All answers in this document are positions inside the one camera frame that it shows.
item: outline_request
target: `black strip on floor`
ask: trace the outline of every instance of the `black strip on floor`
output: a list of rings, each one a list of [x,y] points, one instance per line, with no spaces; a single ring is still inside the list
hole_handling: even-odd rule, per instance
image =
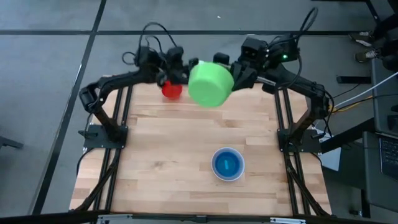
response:
[[[91,30],[0,30],[0,35],[90,35]]]
[[[314,30],[304,35],[348,35],[363,30]],[[171,35],[284,35],[297,30],[169,30]],[[141,35],[142,30],[0,30],[0,35]],[[162,30],[146,30],[146,35],[166,35]]]
[[[101,0],[101,4],[99,5],[98,13],[95,18],[95,22],[93,25],[93,32],[98,29],[100,24],[100,20],[102,18],[104,8],[105,8],[106,0]],[[45,171],[45,175],[43,177],[43,181],[41,182],[39,193],[37,194],[37,198],[33,207],[32,214],[38,215],[42,212],[45,198],[47,197],[47,193],[50,188],[51,180],[54,175],[55,168],[57,166],[58,158],[61,153],[62,144],[65,140],[65,135],[67,133],[67,129],[69,126],[70,118],[72,116],[73,108],[75,107],[75,102],[78,96],[78,92],[80,89],[81,81],[83,79],[84,73],[86,71],[86,66],[88,63],[88,59],[90,57],[91,50],[93,48],[95,40],[95,35],[90,35],[85,52],[83,54],[83,58],[81,60],[80,68],[77,73],[77,77],[75,83],[73,84],[72,92],[70,93],[69,100],[67,103],[67,107],[63,113],[63,117],[61,119],[60,126],[58,127],[57,134],[55,135],[54,142],[52,144],[52,148],[50,150],[49,160],[47,160],[47,168]]]
[[[373,16],[374,21],[376,22],[376,24],[379,24],[381,22],[379,15],[376,12],[376,9],[374,8],[371,0],[365,0],[366,5],[369,8],[369,11],[371,11],[371,14]]]

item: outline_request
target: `white cable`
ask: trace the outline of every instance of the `white cable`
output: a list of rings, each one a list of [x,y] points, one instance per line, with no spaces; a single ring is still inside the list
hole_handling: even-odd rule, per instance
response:
[[[392,74],[390,77],[388,77],[388,78],[386,78],[385,80],[379,82],[377,85],[375,85],[374,87],[372,87],[372,88],[370,88],[370,89],[364,91],[363,93],[360,93],[360,94],[358,94],[358,95],[356,95],[356,96],[354,96],[354,97],[352,97],[352,98],[350,98],[350,99],[348,99],[348,100],[346,100],[346,101],[343,101],[343,102],[337,104],[337,105],[335,106],[335,108],[338,107],[338,106],[340,106],[340,105],[343,105],[343,104],[345,104],[345,103],[347,103],[347,102],[349,102],[349,101],[351,101],[351,100],[353,100],[353,99],[356,99],[356,98],[362,96],[363,94],[365,94],[365,93],[367,93],[367,92],[373,90],[374,88],[376,88],[376,87],[378,87],[379,85],[385,83],[385,82],[388,81],[390,78],[392,78],[392,77],[394,77],[394,76],[396,76],[396,75],[398,75],[398,72],[395,72],[395,73]]]

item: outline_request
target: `gray floor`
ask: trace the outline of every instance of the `gray floor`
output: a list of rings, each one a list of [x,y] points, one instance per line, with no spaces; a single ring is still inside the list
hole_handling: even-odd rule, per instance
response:
[[[392,13],[386,1],[374,1],[381,17]],[[99,0],[0,0],[0,29],[86,29],[92,28]],[[311,2],[309,0],[245,1],[145,1],[108,0],[100,30],[141,29],[149,21],[159,21],[172,30],[297,30],[312,6],[319,7],[313,30],[362,30],[374,27],[363,3]],[[185,59],[211,60],[215,52],[236,58],[245,36],[176,35],[184,46]],[[271,40],[273,36],[259,37]],[[42,175],[45,161],[65,109],[80,66],[87,36],[0,35],[0,135],[22,141],[21,150],[0,150],[0,217],[26,215]],[[163,47],[170,41],[161,36]],[[137,36],[98,36],[87,65],[83,85],[104,74],[133,70],[121,61],[121,54],[137,48]],[[362,47],[346,37],[302,37],[302,76],[325,85],[336,95],[352,85],[339,85],[337,75],[369,73],[369,65],[355,63],[353,54]],[[296,70],[297,62],[287,68]],[[362,85],[342,96],[342,101],[369,88]],[[338,134],[372,116],[371,102],[332,118],[331,128]],[[76,102],[57,168],[43,209],[44,213],[68,210],[75,183],[76,162],[81,156],[83,129],[87,113]],[[328,179],[326,186],[335,215],[359,208],[359,190]],[[372,220],[390,222],[398,214],[372,207]]]

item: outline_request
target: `green cup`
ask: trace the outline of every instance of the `green cup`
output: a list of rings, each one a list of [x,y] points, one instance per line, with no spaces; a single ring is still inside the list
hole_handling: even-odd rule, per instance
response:
[[[226,101],[233,86],[233,77],[226,68],[213,62],[203,62],[190,72],[188,93],[200,106],[212,108]]]

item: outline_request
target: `red ball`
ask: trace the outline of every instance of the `red ball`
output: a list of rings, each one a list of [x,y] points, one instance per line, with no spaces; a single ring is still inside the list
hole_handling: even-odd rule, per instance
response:
[[[182,93],[182,85],[173,85],[170,81],[166,81],[165,85],[162,88],[162,93],[164,96],[171,100],[176,100],[180,98]]]

